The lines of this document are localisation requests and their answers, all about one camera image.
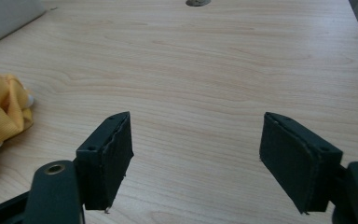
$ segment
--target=yellow towel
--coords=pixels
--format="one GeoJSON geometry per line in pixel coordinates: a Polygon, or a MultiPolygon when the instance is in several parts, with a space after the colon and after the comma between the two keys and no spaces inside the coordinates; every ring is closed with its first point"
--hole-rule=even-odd
{"type": "Polygon", "coordinates": [[[33,124],[28,91],[13,75],[0,75],[0,144],[33,124]]]}

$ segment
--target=gray object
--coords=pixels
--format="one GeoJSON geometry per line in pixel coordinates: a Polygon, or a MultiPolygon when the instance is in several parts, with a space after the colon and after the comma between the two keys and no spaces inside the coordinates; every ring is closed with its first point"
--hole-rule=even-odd
{"type": "Polygon", "coordinates": [[[0,39],[40,17],[45,11],[39,0],[0,0],[0,39]]]}

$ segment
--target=screw hole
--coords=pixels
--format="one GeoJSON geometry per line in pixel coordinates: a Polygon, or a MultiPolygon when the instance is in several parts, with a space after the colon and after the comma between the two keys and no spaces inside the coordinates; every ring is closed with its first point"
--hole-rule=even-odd
{"type": "Polygon", "coordinates": [[[48,169],[46,169],[45,173],[47,175],[56,175],[60,172],[62,172],[65,169],[65,166],[62,164],[54,164],[50,166],[48,169]]]}
{"type": "Polygon", "coordinates": [[[190,7],[203,7],[209,4],[211,0],[187,0],[186,5],[190,7]]]}

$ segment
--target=wood grain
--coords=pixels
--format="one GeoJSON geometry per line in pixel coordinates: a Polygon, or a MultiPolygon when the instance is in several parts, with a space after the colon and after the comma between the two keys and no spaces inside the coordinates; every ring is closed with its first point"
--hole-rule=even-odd
{"type": "Polygon", "coordinates": [[[87,223],[329,223],[301,216],[259,161],[266,111],[358,161],[358,24],[346,0],[43,1],[0,41],[34,126],[0,148],[0,203],[131,112],[135,157],[111,214],[87,223]]]}

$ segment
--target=light wood surface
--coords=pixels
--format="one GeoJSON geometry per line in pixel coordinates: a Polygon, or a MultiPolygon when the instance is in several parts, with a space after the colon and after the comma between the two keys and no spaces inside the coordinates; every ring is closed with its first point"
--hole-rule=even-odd
{"type": "Polygon", "coordinates": [[[329,223],[301,216],[259,160],[266,111],[358,161],[358,24],[347,0],[43,1],[0,41],[34,93],[34,126],[0,148],[0,203],[131,112],[135,157],[87,223],[329,223]]]}

